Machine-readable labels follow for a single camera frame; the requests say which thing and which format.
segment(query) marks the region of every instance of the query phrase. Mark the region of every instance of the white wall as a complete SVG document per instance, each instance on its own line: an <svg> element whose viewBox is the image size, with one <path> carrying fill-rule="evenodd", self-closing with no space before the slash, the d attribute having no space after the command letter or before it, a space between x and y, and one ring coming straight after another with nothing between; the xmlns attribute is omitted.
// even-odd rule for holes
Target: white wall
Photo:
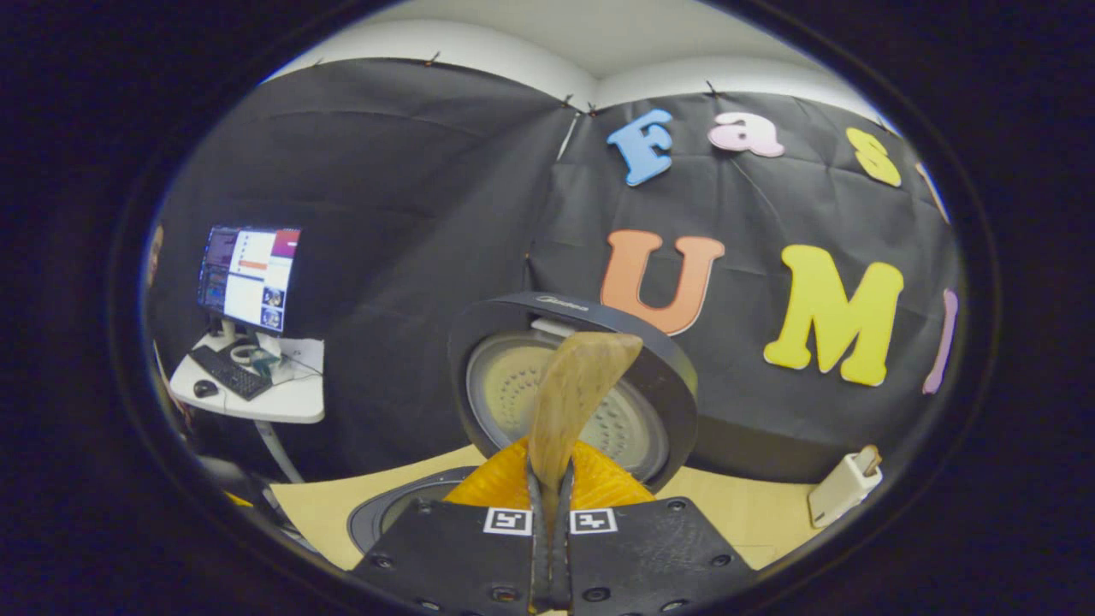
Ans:
<svg viewBox="0 0 1095 616"><path fill-rule="evenodd" d="M751 57L698 57L643 66L596 79L552 51L502 32L458 22L406 20L359 22L324 40L269 77L308 68L318 61L350 58L408 58L492 72L570 103L611 105L707 91L787 94L828 103L878 120L875 109L839 78L784 60Z"/></svg>

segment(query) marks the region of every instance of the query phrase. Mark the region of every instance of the blue letter f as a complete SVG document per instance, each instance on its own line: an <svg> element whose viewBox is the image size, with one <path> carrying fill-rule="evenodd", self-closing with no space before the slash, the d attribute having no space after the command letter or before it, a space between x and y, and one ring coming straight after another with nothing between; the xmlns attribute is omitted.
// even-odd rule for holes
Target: blue letter f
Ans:
<svg viewBox="0 0 1095 616"><path fill-rule="evenodd" d="M655 153L654 148L665 151L673 144L669 132L658 126L672 118L665 109L654 109L609 135L609 143L620 148L620 153L627 163L629 186L637 186L669 168L672 160L668 155ZM643 132L643 128L647 126L650 128Z"/></svg>

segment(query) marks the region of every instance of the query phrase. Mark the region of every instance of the black fabric backdrop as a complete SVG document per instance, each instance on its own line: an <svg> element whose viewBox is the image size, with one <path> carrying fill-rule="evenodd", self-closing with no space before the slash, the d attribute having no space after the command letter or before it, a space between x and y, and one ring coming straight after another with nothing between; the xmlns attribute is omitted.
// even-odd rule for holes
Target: black fabric backdrop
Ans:
<svg viewBox="0 0 1095 616"><path fill-rule="evenodd" d="M606 139L655 107L675 117L666 125L672 166L629 187ZM706 131L727 111L774 121L786 153L713 148ZM309 480L390 468L468 442L445 355L464 305L523 288L598 300L616 229L662 236L642 298L664 305L680 270L675 241L703 235L726 254L700 319L676 337L700 373L692 464L815 481L867 442L890 454L889 468L902 464L945 397L947 382L935 397L920 385L938 345L942 290L961 289L957 247L900 139L789 96L694 94L581 115L556 162L574 117L546 94L442 65L345 60L262 84L165 197L150 294L165 365L177 365L204 327L195 287L209 226L298 225L286 336L326 342L326 418L278 425L278 433ZM848 126L881 140L900 188L862 171ZM850 295L874 260L904 275L880 387L822 375L816 362L791 371L762 359L786 310L780 252L791 243L828 249ZM217 421L224 455L274 473L253 427Z"/></svg>

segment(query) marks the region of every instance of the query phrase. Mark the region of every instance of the white ceiling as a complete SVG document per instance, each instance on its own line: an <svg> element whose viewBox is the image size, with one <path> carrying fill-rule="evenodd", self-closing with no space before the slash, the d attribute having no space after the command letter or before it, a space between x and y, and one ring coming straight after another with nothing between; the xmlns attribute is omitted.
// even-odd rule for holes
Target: white ceiling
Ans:
<svg viewBox="0 0 1095 616"><path fill-rule="evenodd" d="M696 0L410 0L358 25L443 20L538 45L601 79L702 56L745 56L823 70L776 38Z"/></svg>

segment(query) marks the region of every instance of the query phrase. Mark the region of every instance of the desk leg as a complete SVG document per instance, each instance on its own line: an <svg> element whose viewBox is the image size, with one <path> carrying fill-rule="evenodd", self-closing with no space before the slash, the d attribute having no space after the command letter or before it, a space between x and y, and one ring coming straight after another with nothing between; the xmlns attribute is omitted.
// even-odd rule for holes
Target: desk leg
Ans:
<svg viewBox="0 0 1095 616"><path fill-rule="evenodd" d="M297 473L297 467L292 466L292 461L286 455L285 449L281 448L281 442L278 441L277 433L274 432L274 427L270 426L270 422L255 420L255 428L258 429L258 434L263 438L263 443L266 443L266 449L274 456L274 462L277 463L281 473L289 478L289 481L303 484L304 479Z"/></svg>

